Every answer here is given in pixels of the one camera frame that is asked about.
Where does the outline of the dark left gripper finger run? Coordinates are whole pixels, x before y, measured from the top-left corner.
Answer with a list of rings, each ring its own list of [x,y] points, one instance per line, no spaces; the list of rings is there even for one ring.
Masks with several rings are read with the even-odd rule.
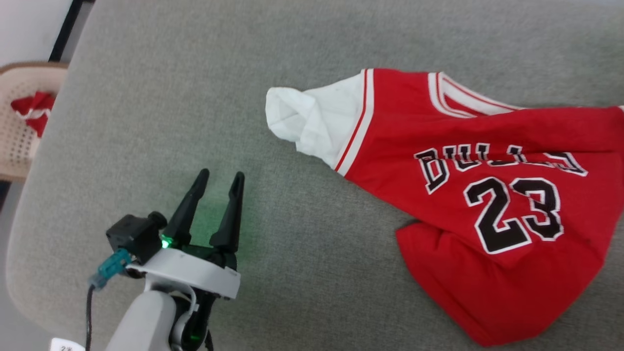
[[[240,241],[240,228],[245,188],[245,175],[238,172],[228,192],[228,205],[220,226],[210,237],[210,245],[226,253],[235,254]]]
[[[170,218],[162,233],[163,247],[181,247],[190,244],[190,228],[193,224],[197,205],[205,194],[209,180],[208,169],[201,169],[189,191]]]

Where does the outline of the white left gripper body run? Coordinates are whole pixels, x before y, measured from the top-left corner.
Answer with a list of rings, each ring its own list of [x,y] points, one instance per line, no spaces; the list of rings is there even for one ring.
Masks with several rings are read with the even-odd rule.
[[[236,248],[190,245],[189,240],[162,236],[130,240],[127,274],[144,278],[145,292],[237,298],[241,275],[236,270]]]

